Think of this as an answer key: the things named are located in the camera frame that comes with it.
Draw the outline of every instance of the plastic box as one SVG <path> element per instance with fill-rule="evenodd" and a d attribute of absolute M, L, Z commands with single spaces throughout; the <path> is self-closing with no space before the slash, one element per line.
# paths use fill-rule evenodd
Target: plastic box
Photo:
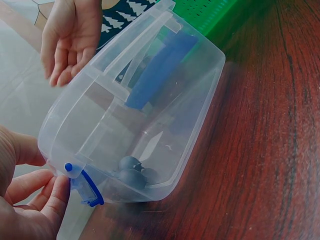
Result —
<path fill-rule="evenodd" d="M 207 36 L 237 0 L 176 0 L 173 11 Z"/>
<path fill-rule="evenodd" d="M 177 185 L 225 55 L 162 0 L 112 39 L 49 110 L 38 146 L 83 202 L 148 202 Z"/>

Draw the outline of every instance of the green basket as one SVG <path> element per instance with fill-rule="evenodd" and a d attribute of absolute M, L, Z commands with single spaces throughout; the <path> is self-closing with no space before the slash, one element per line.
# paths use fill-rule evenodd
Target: green basket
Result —
<path fill-rule="evenodd" d="M 237 0 L 176 0 L 173 11 L 207 36 Z"/>

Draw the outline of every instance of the blue clip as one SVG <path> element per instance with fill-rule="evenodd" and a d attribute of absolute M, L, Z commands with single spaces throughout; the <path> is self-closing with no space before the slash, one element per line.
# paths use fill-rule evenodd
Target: blue clip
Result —
<path fill-rule="evenodd" d="M 74 166 L 67 162 L 64 165 L 64 168 L 67 172 L 70 172 Z M 77 178 L 71 178 L 71 189 L 77 189 L 83 199 L 83 203 L 88 204 L 90 207 L 94 207 L 98 204 L 103 205 L 105 203 L 104 198 L 94 181 L 92 181 L 85 170 L 82 170 Z"/>

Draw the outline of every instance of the hand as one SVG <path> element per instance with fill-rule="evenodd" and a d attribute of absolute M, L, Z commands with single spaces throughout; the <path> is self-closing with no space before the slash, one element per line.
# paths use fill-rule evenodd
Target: hand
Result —
<path fill-rule="evenodd" d="M 12 179 L 16 165 L 45 163 L 35 138 L 0 126 L 0 239 L 56 239 L 70 194 L 68 178 L 41 169 Z M 15 206 L 43 186 L 27 205 Z"/>
<path fill-rule="evenodd" d="M 96 53 L 101 0 L 56 0 L 42 34 L 41 60 L 51 86 L 68 84 Z"/>

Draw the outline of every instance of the red wood grain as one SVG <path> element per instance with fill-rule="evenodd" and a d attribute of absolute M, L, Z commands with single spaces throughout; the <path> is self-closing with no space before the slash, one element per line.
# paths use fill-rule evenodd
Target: red wood grain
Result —
<path fill-rule="evenodd" d="M 176 189 L 97 207 L 80 239 L 320 239 L 320 1 L 241 4 L 211 33 L 228 63 Z"/>

